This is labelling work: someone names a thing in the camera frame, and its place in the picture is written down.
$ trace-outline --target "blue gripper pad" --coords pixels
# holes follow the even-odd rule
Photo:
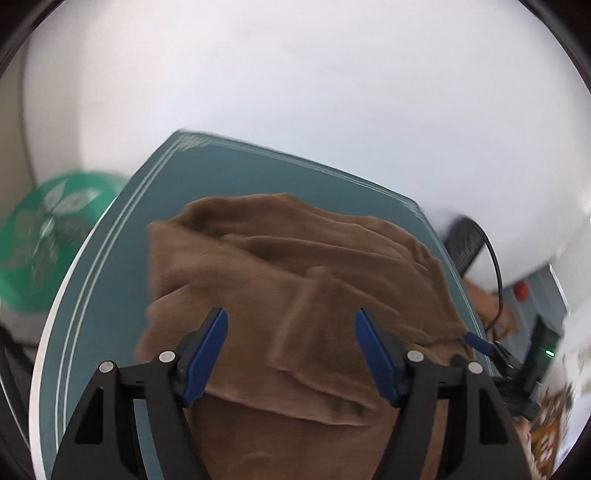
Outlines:
[[[408,393],[404,345],[363,309],[355,316],[355,335],[379,395],[392,406],[400,407]]]
[[[213,366],[228,335],[228,314],[211,309],[199,330],[189,333],[179,343],[176,388],[183,407],[201,398]]]
[[[471,346],[474,350],[478,350],[482,355],[493,356],[495,354],[495,348],[492,343],[474,335],[472,332],[468,332],[464,336],[464,343]]]

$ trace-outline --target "white line border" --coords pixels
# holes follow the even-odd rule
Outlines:
[[[121,209],[119,215],[117,216],[117,218],[115,219],[113,225],[111,226],[111,228],[109,229],[109,232],[107,233],[107,235],[105,236],[105,240],[103,241],[102,245],[99,248],[98,253],[95,256],[95,259],[92,262],[92,266],[90,267],[88,274],[86,275],[86,278],[84,280],[84,283],[82,285],[82,288],[80,289],[80,293],[78,294],[78,299],[76,300],[76,306],[74,307],[74,312],[72,313],[72,316],[70,318],[70,324],[68,325],[68,330],[66,333],[66,340],[64,341],[64,346],[61,352],[61,359],[60,359],[60,366],[59,366],[59,370],[58,370],[58,377],[57,377],[57,389],[56,389],[56,405],[55,405],[55,436],[56,436],[56,451],[59,448],[59,431],[58,431],[58,410],[59,410],[59,396],[60,396],[60,386],[61,386],[61,375],[63,372],[63,368],[64,368],[64,360],[66,358],[66,351],[68,350],[68,343],[70,341],[70,335],[72,333],[72,327],[74,325],[74,320],[76,318],[76,313],[78,311],[78,307],[80,306],[80,301],[82,299],[82,297],[85,294],[86,291],[86,286],[88,284],[89,278],[91,277],[91,275],[93,275],[92,278],[92,282],[90,284],[90,289],[88,290],[88,292],[85,295],[85,300],[84,300],[84,306],[82,308],[82,312],[79,316],[79,321],[78,321],[78,325],[76,326],[76,333],[74,334],[74,339],[72,341],[72,348],[70,349],[70,356],[68,359],[68,368],[67,368],[67,372],[66,372],[66,380],[64,382],[64,389],[63,389],[63,411],[62,411],[62,435],[64,434],[64,432],[66,431],[66,407],[67,407],[67,397],[68,397],[68,389],[69,389],[69,383],[70,383],[70,374],[72,372],[72,362],[74,359],[74,352],[76,350],[76,344],[78,341],[78,335],[80,333],[80,328],[82,327],[82,321],[84,319],[84,315],[86,313],[86,308],[88,307],[88,304],[90,302],[90,297],[92,296],[92,292],[95,289],[95,285],[96,282],[98,280],[98,277],[100,275],[100,272],[103,270],[103,267],[105,265],[106,259],[109,256],[109,254],[111,253],[111,250],[113,248],[113,245],[115,244],[115,241],[117,240],[117,238],[119,237],[119,234],[121,233],[121,230],[123,229],[123,227],[125,226],[125,224],[127,223],[127,220],[129,219],[129,216],[131,215],[131,212],[133,212],[133,210],[135,209],[136,205],[138,204],[138,202],[141,200],[141,198],[144,196],[144,193],[146,192],[147,188],[150,186],[150,184],[154,181],[154,179],[156,178],[156,176],[158,175],[158,173],[162,170],[162,168],[168,163],[168,161],[170,160],[170,158],[172,157],[172,155],[177,151],[177,146],[179,143],[181,137],[177,138],[172,145],[170,145],[170,147],[166,150],[166,152],[164,152],[164,154],[162,154],[162,156],[154,163],[154,165],[152,166],[152,168],[149,170],[149,172],[146,174],[146,176],[142,179],[142,181],[139,183],[139,185],[136,187],[136,189],[134,190],[134,192],[130,195],[128,201],[125,203],[125,205],[123,206],[123,208]],[[93,272],[93,270],[95,269],[96,263],[98,262],[99,258],[100,258],[100,254],[102,253],[105,245],[107,244],[107,242],[109,242],[109,245],[102,257],[102,259],[100,260],[100,264],[98,266],[98,269],[96,270],[96,272]]]
[[[37,349],[37,356],[35,357],[35,365],[33,368],[33,380],[31,381],[31,394],[29,396],[29,441],[31,442],[31,459],[33,460],[33,470],[35,472],[35,478],[37,480],[47,480],[45,475],[45,466],[43,465],[43,451],[41,450],[41,431],[40,431],[40,419],[39,419],[39,400],[41,393],[41,377],[43,376],[43,365],[45,363],[45,355],[47,353],[47,345],[49,344],[49,338],[51,336],[51,330],[53,323],[56,320],[56,314],[60,307],[61,299],[64,296],[66,287],[70,281],[70,277],[74,273],[76,264],[82,256],[82,252],[86,248],[86,245],[90,241],[96,228],[99,226],[100,221],[106,215],[106,213],[113,205],[113,202],[107,207],[107,209],[100,216],[99,221],[90,231],[84,243],[78,250],[78,253],[74,257],[70,268],[66,272],[64,280],[61,282],[60,289],[57,291],[56,298],[53,300],[51,310],[47,316],[47,321],[43,327],[43,333],[41,334],[41,340],[39,342],[39,348]]]

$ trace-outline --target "black cable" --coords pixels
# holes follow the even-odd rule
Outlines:
[[[498,322],[499,318],[501,318],[501,314],[503,313],[503,279],[501,278],[501,268],[499,267],[499,261],[496,259],[495,250],[492,248],[491,241],[484,233],[484,230],[480,225],[476,222],[472,222],[472,226],[474,226],[482,235],[484,239],[484,243],[486,244],[486,248],[491,255],[492,264],[495,267],[495,274],[496,274],[496,286],[499,290],[499,312],[496,314],[496,317],[492,319],[492,321],[485,327],[485,334],[488,335],[489,332],[492,331],[493,340],[496,340],[496,333],[495,333],[495,325]]]

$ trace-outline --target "black device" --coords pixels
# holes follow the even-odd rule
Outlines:
[[[135,398],[146,401],[165,479],[209,480],[183,407],[202,396],[227,331],[228,316],[213,309],[175,352],[131,367],[102,362],[70,419],[51,480],[146,479]],[[355,317],[355,332],[380,395],[401,409],[375,480],[420,478],[442,399],[449,401],[449,416],[439,479],[530,479],[506,401],[479,363],[458,358],[449,367],[434,364],[408,351],[364,310]]]
[[[536,318],[531,334],[530,349],[524,363],[520,363],[499,342],[489,343],[468,333],[464,341],[479,352],[491,358],[500,376],[493,382],[505,399],[512,417],[534,420],[540,406],[536,402],[536,388],[554,358],[560,335],[541,315]]]
[[[447,253],[453,260],[457,272],[463,278],[468,269],[476,260],[476,257],[486,245],[492,265],[495,268],[496,288],[499,297],[499,310],[490,323],[486,326],[485,332],[492,335],[496,340],[495,325],[503,313],[503,279],[501,277],[501,268],[496,258],[495,250],[492,248],[491,241],[486,236],[485,231],[470,217],[461,216],[449,230],[446,240],[443,242]]]

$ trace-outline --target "brown cloth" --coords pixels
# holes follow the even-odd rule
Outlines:
[[[189,412],[213,480],[372,478],[397,411],[378,395],[354,333],[372,310],[408,348],[468,357],[439,261],[405,230],[288,194],[210,197],[150,225],[148,361],[212,307],[229,333]],[[423,478],[439,462],[440,402]]]

